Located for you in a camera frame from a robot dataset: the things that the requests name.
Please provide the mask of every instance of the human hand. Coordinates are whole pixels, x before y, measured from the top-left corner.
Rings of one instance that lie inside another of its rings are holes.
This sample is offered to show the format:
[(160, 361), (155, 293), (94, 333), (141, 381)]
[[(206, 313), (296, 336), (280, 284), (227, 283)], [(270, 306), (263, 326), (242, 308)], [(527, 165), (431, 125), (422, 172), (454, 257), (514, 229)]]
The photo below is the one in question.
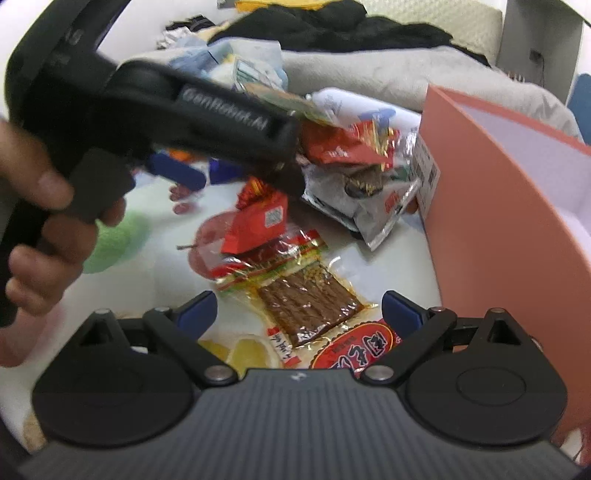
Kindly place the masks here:
[[(45, 210), (63, 210), (72, 201), (74, 189), (51, 165), (42, 142), (29, 133), (0, 120), (0, 176), (25, 200)], [(109, 226), (117, 225), (125, 213), (120, 199), (100, 217)], [(66, 288), (82, 273), (84, 260), (92, 253), (96, 225), (55, 213), (42, 230), (42, 237), (54, 253), (19, 245), (9, 257), (12, 278), (6, 295), (31, 315), (42, 315), (56, 305)]]

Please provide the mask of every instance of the snack package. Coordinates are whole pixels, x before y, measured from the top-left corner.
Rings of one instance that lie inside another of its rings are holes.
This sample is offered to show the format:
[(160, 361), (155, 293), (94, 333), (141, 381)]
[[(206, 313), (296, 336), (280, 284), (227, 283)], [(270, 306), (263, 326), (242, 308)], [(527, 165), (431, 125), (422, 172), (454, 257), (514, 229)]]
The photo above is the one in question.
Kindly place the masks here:
[(330, 110), (343, 125), (360, 120), (376, 120), (380, 128), (391, 127), (401, 132), (418, 130), (421, 115), (398, 105), (338, 88), (325, 88), (307, 96), (319, 108)]
[(345, 227), (354, 223), (371, 251), (384, 241), (421, 186), (402, 181), (373, 166), (354, 173), (310, 165), (304, 170), (303, 200)]
[(376, 304), (356, 294), (314, 230), (288, 231), (212, 269), (221, 295), (261, 317), (286, 368), (350, 368), (356, 375), (400, 343)]
[(190, 249), (191, 268), (202, 277), (212, 278), (210, 269), (224, 255), (243, 254), (282, 235), (287, 205), (283, 192), (250, 177), (238, 194), (236, 211), (209, 218), (200, 226), (192, 245), (179, 245), (177, 249)]
[(322, 110), (313, 102), (293, 93), (280, 92), (262, 85), (261, 82), (244, 83), (243, 89), (263, 102), (275, 105), (287, 112), (295, 112), (300, 118), (306, 118), (315, 124), (338, 125), (335, 116), (330, 111)]
[(211, 80), (237, 90), (243, 82), (254, 82), (278, 90), (287, 88), (281, 45), (276, 41), (223, 38), (211, 45), (189, 35), (191, 46), (178, 43), (166, 50), (135, 56), (169, 65), (183, 73)]
[(303, 121), (300, 144), (312, 163), (381, 165), (386, 157), (378, 153), (377, 132), (374, 134), (367, 125), (345, 129)]
[(239, 212), (227, 231), (221, 252), (248, 252), (285, 232), (287, 195), (251, 178), (238, 197)]
[(197, 343), (230, 365), (241, 378), (249, 368), (282, 368), (271, 344), (257, 335), (224, 335), (221, 339), (200, 339)]

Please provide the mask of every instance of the cardboard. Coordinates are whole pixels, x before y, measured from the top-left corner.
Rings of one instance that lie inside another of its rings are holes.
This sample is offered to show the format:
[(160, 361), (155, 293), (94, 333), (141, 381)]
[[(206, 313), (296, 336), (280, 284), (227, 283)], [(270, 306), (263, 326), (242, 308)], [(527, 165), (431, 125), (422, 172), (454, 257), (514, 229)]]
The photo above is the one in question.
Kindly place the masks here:
[(430, 87), (420, 127), (440, 178), (425, 227), (443, 305), (503, 307), (569, 392), (557, 435), (591, 420), (591, 148)]

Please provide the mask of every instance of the red snack wrapper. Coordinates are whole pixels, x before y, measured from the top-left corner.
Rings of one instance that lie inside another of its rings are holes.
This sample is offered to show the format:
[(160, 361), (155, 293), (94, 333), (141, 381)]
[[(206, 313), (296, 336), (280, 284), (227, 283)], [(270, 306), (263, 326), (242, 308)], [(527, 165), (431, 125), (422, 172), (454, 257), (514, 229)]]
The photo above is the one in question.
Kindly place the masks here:
[(356, 377), (402, 339), (384, 319), (361, 322), (338, 333), (321, 348), (310, 362), (310, 368), (349, 368)]
[(306, 157), (313, 163), (373, 165), (384, 163), (384, 156), (367, 146), (351, 130), (330, 125), (302, 122), (300, 142)]
[(275, 189), (269, 184), (256, 179), (255, 177), (250, 177), (246, 182), (246, 185), (244, 185), (244, 188), (238, 194), (236, 208), (238, 210), (244, 210), (254, 202), (270, 197), (273, 193), (275, 193)]
[(241, 254), (248, 252), (285, 232), (287, 219), (287, 196), (273, 192), (240, 210), (224, 237), (221, 252)]

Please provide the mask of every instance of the table surface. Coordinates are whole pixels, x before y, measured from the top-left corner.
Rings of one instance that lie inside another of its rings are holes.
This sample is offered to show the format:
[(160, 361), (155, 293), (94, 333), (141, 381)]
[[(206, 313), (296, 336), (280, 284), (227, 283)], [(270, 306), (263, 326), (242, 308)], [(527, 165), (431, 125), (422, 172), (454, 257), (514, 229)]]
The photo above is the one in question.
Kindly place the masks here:
[[(21, 438), (22, 423), (30, 411), (30, 392), (38, 376), (68, 338), (98, 308), (108, 307), (120, 316), (141, 315), (162, 305), (178, 306), (211, 282), (195, 274), (187, 251), (177, 245), (191, 244), (199, 225), (207, 218), (233, 207), (242, 183), (207, 186), (195, 212), (177, 216), (168, 199), (170, 182), (155, 179), (127, 195), (128, 210), (145, 215), (151, 235), (138, 255), (97, 274), (83, 275), (62, 302), (59, 326), (38, 344), (19, 367), (0, 368), (0, 414), (13, 434)], [(341, 263), (359, 295), (379, 303), (384, 292), (396, 290), (423, 307), (441, 303), (427, 239), (418, 214), (406, 215), (375, 251), (333, 220), (307, 206), (290, 206), (290, 219), (303, 229), (315, 228), (329, 247), (328, 258)], [(254, 311), (226, 296), (219, 299), (216, 322), (204, 338), (217, 335), (264, 336), (261, 319)]]

